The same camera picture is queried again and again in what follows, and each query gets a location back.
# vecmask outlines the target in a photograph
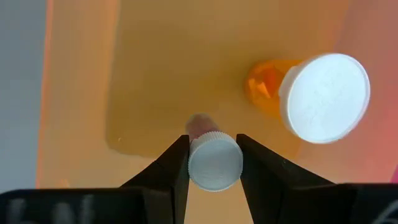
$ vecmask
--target orange surface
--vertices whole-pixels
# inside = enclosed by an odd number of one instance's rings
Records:
[[[38,187],[117,187],[199,112],[294,159],[300,140],[248,102],[243,81],[259,60],[330,51],[348,5],[53,0]],[[218,194],[190,185],[186,219],[250,223],[241,184]]]

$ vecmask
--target white surface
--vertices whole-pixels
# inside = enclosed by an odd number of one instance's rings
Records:
[[[343,54],[321,55],[293,68],[281,90],[285,124],[312,143],[347,135],[362,118],[370,97],[365,69]]]
[[[192,141],[188,172],[199,188],[226,190],[239,180],[242,169],[242,151],[229,135],[212,131]]]
[[[0,192],[35,187],[45,3],[0,3]]]

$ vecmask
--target plastic bottle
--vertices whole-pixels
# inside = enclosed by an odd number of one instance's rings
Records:
[[[218,192],[239,180],[243,154],[231,136],[220,131],[207,114],[191,116],[185,130],[191,141],[188,173],[199,188]]]
[[[301,139],[318,144],[346,136],[370,98],[364,67],[343,54],[260,63],[251,70],[245,90],[263,112],[281,118]]]

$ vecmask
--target white bottle cap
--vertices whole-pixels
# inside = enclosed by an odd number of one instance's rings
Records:
[[[285,125],[312,143],[343,138],[363,117],[370,98],[364,67],[343,54],[325,54],[292,67],[280,88]]]
[[[239,180],[243,154],[236,141],[220,131],[212,131],[191,143],[188,172],[203,190],[217,192],[228,189]]]

